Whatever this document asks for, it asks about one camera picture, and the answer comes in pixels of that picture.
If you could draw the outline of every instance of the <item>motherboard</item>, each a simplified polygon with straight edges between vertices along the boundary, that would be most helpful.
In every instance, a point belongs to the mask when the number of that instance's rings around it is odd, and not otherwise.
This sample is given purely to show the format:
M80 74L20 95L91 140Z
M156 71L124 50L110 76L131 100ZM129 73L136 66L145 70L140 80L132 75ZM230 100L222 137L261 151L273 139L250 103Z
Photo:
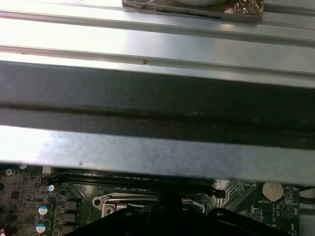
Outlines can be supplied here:
M112 213L106 196L157 196L157 186L183 186L185 204L207 214L223 207L299 235L299 190L291 185L238 180L146 177L90 170L2 165L0 226L16 236L63 236ZM212 191L220 189L221 193Z

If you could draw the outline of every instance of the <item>metal rail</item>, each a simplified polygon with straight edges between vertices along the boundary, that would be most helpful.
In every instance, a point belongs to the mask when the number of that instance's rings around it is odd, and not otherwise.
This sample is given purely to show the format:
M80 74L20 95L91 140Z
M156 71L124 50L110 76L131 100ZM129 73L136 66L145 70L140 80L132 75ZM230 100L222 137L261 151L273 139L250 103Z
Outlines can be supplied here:
M0 127L2 162L315 184L315 0L266 0L264 19L256 25L139 14L123 10L118 0L100 2L106 5L0 2L0 124L42 129ZM259 100L252 98L256 93ZM218 97L224 102L213 104ZM113 111L137 114L142 126L132 123L126 134L117 119L98 118ZM94 113L94 128L67 128L92 118L65 113L85 112ZM180 135L160 135L163 122L153 122L155 135L144 135L147 114L168 120L165 129ZM212 143L217 125L174 122L208 122L211 114L246 122L254 128L244 130L252 134L223 129L229 144ZM194 130L193 138L180 127ZM231 144L231 136L272 141ZM291 136L292 148L280 144Z

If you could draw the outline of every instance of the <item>metal bracket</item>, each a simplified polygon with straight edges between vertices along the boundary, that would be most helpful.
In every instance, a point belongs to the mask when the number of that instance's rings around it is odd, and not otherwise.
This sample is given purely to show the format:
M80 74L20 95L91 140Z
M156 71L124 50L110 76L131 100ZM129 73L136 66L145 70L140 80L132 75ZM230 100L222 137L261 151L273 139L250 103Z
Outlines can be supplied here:
M127 207L137 207L144 210L144 207L157 202L158 197L155 195L111 193L94 198L92 204L95 208L101 210L102 217L105 217ZM192 205L200 212L205 212L205 206L203 204L197 203L191 199L182 198L182 204ZM151 207L145 208L145 211L147 210L150 211Z

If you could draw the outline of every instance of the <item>copper foil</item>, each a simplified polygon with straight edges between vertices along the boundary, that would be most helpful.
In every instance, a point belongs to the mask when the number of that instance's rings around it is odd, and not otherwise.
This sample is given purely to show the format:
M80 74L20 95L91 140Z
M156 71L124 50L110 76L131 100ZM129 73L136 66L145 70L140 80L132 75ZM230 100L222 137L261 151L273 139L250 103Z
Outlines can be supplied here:
M123 6L138 11L153 10L245 22L257 22L263 16L263 0L229 0L207 7L188 6L174 0L123 0Z

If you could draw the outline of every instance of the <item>green circuit board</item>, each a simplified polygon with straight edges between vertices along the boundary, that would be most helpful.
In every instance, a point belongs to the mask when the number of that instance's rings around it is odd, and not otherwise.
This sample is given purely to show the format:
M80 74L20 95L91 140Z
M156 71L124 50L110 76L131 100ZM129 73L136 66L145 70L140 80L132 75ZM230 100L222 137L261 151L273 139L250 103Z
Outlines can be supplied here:
M95 197L113 192L157 194L146 187L126 188L92 183L90 174L83 171L80 174L78 170L67 170L67 174L79 173L80 180L59 179L52 185L51 173L43 173L41 167L23 170L10 167L14 169L11 176L6 175L6 168L0 171L0 184L3 184L0 207L4 209L0 214L0 223L16 225L19 228L16 236L62 236L98 220L101 210L92 204ZM210 197L202 192L181 193L183 197L203 204L206 213L213 208L224 207L292 236L299 235L299 190L293 186L283 185L283 197L271 202L259 191L263 183L207 180L202 184L214 184L227 193L226 199Z

